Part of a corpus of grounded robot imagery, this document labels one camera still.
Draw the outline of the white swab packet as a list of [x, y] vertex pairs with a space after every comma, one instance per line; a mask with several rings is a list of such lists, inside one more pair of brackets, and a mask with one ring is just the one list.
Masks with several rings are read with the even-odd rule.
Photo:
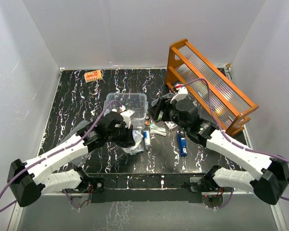
[[167, 131], [165, 128], [157, 126], [155, 123], [149, 125], [150, 133], [156, 134], [165, 137], [167, 135]]

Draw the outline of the blue thermometer case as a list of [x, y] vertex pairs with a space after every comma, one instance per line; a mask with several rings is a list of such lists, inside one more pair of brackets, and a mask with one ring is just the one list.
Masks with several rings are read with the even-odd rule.
[[187, 144], [186, 144], [185, 132], [181, 128], [179, 128], [176, 134], [177, 134], [177, 140], [179, 144], [180, 156], [187, 157]]

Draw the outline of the blue white tube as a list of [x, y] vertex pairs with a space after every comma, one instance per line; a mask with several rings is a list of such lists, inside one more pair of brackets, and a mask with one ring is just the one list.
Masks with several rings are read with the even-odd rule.
[[143, 131], [143, 137], [144, 137], [144, 144], [145, 147], [151, 147], [151, 138], [150, 138], [150, 132], [148, 130]]

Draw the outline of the clear first aid box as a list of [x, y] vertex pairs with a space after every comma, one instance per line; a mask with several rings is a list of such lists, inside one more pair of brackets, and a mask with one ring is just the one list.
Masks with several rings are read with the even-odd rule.
[[112, 100], [119, 101], [127, 110], [133, 110], [131, 118], [133, 129], [143, 130], [145, 128], [146, 114], [148, 110], [147, 96], [144, 93], [109, 93], [104, 101], [104, 107]]

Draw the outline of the clear bag with tubing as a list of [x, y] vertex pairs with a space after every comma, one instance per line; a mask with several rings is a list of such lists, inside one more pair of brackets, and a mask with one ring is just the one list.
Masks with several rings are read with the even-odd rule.
[[143, 135], [142, 135], [140, 130], [134, 130], [133, 131], [133, 138], [134, 138], [134, 141], [135, 141], [135, 146], [141, 145], [141, 142], [143, 140]]

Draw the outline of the orange wooden shelf rack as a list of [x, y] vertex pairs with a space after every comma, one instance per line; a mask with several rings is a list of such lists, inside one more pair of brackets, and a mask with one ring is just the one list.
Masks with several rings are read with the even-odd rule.
[[213, 114], [229, 136], [235, 136], [250, 121], [258, 105], [246, 96], [216, 66], [201, 54], [188, 39], [170, 45], [166, 85], [186, 86], [198, 103]]

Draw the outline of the orange pill blister pack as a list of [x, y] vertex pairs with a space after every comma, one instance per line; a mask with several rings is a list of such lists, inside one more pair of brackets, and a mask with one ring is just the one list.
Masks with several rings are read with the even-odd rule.
[[102, 78], [103, 76], [101, 70], [89, 71], [84, 74], [84, 79], [86, 83], [95, 82]]

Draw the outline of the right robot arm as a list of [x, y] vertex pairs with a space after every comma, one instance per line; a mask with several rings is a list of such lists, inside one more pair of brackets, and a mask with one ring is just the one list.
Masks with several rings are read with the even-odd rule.
[[263, 202], [275, 205], [289, 185], [289, 166], [285, 160], [259, 154], [231, 138], [215, 124], [201, 118], [191, 100], [177, 102], [159, 98], [148, 112], [156, 122], [175, 123], [191, 141], [222, 154], [243, 168], [238, 171], [213, 166], [203, 178], [209, 190], [237, 188], [252, 192]]

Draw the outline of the clear tray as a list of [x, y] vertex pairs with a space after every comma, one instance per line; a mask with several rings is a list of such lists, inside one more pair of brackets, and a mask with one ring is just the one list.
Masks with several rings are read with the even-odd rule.
[[164, 124], [166, 125], [168, 131], [170, 131], [170, 132], [174, 131], [178, 128], [178, 125], [171, 122], [171, 121], [166, 121], [166, 122], [164, 122]]

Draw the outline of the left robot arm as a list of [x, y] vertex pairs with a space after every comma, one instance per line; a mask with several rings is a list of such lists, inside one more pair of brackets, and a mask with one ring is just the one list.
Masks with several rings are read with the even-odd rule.
[[94, 128], [88, 124], [52, 150], [27, 161], [13, 161], [7, 183], [19, 206], [29, 206], [46, 193], [64, 189], [85, 192], [93, 186], [96, 190], [98, 181], [80, 167], [60, 173], [55, 173], [55, 170], [103, 147], [107, 142], [122, 148], [134, 146], [133, 114], [133, 110], [112, 111], [102, 117]]

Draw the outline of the white blue gauze packet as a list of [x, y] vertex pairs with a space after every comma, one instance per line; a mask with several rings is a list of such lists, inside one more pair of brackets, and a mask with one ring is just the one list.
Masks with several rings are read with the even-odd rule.
[[142, 152], [143, 148], [141, 147], [141, 145], [137, 145], [137, 146], [133, 146], [129, 148], [122, 148], [122, 150], [127, 154], [134, 155], [134, 154]]

